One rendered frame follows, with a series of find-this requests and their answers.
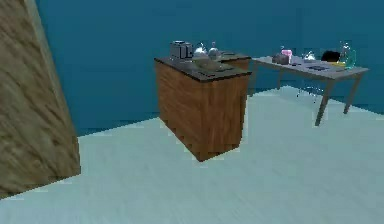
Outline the clear green glass jar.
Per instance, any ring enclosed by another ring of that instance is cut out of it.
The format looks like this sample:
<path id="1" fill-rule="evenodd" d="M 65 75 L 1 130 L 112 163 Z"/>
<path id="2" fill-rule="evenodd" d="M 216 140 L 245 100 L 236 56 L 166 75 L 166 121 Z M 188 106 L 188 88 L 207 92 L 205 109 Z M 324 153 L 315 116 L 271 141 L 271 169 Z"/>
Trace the clear green glass jar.
<path id="1" fill-rule="evenodd" d="M 349 45 L 348 42 L 341 42 L 340 58 L 347 69 L 351 69 L 356 64 L 356 51 Z"/>

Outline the brown wooden kitchen counter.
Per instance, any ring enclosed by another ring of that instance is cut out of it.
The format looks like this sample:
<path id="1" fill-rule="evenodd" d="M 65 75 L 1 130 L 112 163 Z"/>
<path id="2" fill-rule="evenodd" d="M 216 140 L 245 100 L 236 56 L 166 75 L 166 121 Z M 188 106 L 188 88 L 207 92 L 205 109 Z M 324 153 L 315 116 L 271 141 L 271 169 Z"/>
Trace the brown wooden kitchen counter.
<path id="1" fill-rule="evenodd" d="M 214 60 L 233 67 L 223 72 L 168 57 L 154 60 L 159 117 L 198 161 L 239 146 L 250 60 L 237 53 Z"/>

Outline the grey pan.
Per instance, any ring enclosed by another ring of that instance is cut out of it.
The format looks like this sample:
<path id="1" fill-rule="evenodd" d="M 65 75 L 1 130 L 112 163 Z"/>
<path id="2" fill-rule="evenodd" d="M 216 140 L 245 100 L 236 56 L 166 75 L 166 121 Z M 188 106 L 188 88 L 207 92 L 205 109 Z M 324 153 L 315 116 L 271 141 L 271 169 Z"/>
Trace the grey pan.
<path id="1" fill-rule="evenodd" d="M 226 70 L 232 70 L 233 69 L 233 67 L 231 65 L 223 64 L 223 63 L 220 63 L 220 62 L 208 59 L 208 58 L 199 58 L 199 59 L 194 60 L 193 63 L 197 67 L 199 67 L 203 70 L 213 71 L 213 72 L 223 72 Z"/>

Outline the silver kettle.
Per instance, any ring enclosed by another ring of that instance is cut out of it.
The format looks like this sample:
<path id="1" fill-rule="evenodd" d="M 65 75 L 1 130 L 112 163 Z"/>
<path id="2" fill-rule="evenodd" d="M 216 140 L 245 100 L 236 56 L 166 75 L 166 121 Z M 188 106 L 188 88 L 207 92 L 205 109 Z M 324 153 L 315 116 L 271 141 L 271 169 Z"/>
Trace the silver kettle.
<path id="1" fill-rule="evenodd" d="M 197 48 L 195 49 L 195 51 L 193 53 L 193 59 L 198 60 L 198 59 L 208 59 L 208 58 L 209 58 L 209 56 L 208 56 L 208 53 L 207 53 L 207 50 L 206 50 L 204 44 L 198 43 Z"/>

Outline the silver toaster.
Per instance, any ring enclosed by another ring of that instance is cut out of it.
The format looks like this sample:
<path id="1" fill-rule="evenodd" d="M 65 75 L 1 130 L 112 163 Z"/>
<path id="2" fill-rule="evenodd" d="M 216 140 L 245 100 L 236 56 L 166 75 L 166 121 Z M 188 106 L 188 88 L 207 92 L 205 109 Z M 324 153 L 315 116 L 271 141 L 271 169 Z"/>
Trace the silver toaster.
<path id="1" fill-rule="evenodd" d="M 172 41 L 170 43 L 170 56 L 176 59 L 191 59 L 193 45 L 186 41 Z"/>

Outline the silver round pot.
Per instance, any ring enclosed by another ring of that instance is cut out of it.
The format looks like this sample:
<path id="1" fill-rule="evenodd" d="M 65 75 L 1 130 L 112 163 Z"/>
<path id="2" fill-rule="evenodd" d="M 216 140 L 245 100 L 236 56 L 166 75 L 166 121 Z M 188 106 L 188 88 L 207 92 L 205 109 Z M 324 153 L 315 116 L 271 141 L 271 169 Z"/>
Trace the silver round pot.
<path id="1" fill-rule="evenodd" d="M 218 59 L 221 56 L 221 53 L 218 50 L 215 41 L 212 42 L 212 46 L 211 46 L 211 48 L 208 51 L 208 56 L 209 56 L 209 58 L 211 60 L 216 60 L 216 59 Z"/>

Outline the grey brown bowl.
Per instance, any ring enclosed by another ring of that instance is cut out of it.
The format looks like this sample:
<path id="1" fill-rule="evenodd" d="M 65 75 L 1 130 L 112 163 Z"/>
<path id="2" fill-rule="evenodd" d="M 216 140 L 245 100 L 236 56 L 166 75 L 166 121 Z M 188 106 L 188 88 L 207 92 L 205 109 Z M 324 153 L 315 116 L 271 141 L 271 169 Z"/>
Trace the grey brown bowl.
<path id="1" fill-rule="evenodd" d="M 289 57 L 287 55 L 279 53 L 272 57 L 272 62 L 280 65 L 288 65 Z"/>

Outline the grey dining table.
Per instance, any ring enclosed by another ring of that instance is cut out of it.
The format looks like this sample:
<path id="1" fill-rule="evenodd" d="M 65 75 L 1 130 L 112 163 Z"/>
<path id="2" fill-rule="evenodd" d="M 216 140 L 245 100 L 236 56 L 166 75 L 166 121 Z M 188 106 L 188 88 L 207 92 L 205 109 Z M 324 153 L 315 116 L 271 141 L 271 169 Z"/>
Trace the grey dining table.
<path id="1" fill-rule="evenodd" d="M 349 112 L 350 106 L 353 103 L 354 96 L 360 81 L 364 74 L 369 71 L 368 68 L 363 67 L 353 67 L 347 69 L 342 66 L 335 66 L 326 61 L 313 60 L 311 62 L 305 63 L 304 60 L 298 56 L 293 56 L 291 58 L 291 63 L 288 65 L 281 65 L 274 63 L 271 56 L 263 56 L 252 59 L 253 62 L 253 73 L 251 75 L 251 89 L 249 91 L 250 95 L 253 95 L 255 92 L 254 86 L 256 84 L 256 77 L 258 68 L 264 66 L 270 69 L 275 69 L 279 71 L 279 78 L 277 81 L 277 88 L 281 87 L 281 78 L 285 73 L 291 73 L 313 80 L 321 80 L 326 83 L 326 87 L 323 91 L 322 100 L 319 106 L 319 110 L 316 116 L 315 126 L 319 126 L 323 118 L 325 109 L 328 105 L 331 91 L 338 81 L 353 79 L 354 83 L 351 87 L 350 93 L 348 94 L 347 100 L 345 102 L 345 107 L 343 110 L 344 114 Z"/>

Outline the black round object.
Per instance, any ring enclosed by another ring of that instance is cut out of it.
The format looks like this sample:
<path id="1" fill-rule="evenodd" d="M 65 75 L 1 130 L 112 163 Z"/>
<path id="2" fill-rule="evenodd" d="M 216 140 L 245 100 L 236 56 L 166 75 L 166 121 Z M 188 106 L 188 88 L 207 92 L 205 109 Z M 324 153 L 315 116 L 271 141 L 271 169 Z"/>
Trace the black round object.
<path id="1" fill-rule="evenodd" d="M 327 50 L 323 53 L 321 60 L 326 62 L 338 62 L 340 59 L 340 53 L 337 51 Z"/>

